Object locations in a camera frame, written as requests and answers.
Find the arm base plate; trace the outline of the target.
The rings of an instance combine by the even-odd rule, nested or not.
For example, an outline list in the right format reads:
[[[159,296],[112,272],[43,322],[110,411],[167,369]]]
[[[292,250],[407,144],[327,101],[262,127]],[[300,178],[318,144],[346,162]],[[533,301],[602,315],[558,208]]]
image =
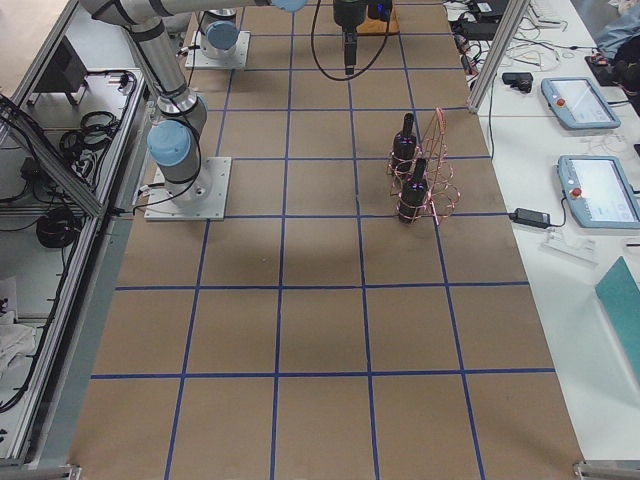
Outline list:
[[[169,184],[150,192],[144,218],[149,221],[222,221],[225,217],[228,187],[231,176],[231,157],[207,157],[195,184],[186,188]]]
[[[192,42],[198,49],[190,50],[185,62],[186,68],[196,70],[236,70],[244,69],[248,59],[250,32],[241,31],[233,47],[224,50],[210,45],[206,38],[201,39],[202,34],[196,32],[192,35]]]

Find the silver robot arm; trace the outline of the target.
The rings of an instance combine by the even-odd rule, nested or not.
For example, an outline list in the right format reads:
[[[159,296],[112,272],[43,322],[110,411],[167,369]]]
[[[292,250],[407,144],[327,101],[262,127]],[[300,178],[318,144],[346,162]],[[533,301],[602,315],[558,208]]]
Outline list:
[[[333,1],[334,23],[341,29],[344,53],[356,53],[357,28],[367,19],[389,22],[392,1]],[[200,50],[210,59],[231,56],[236,50],[240,30],[233,8],[205,10],[198,14]]]
[[[205,190],[200,136],[207,121],[203,100],[188,85],[164,20],[183,14],[238,7],[273,6],[293,13],[304,1],[83,1],[91,18],[122,28],[155,88],[160,121],[147,137],[171,200]]]

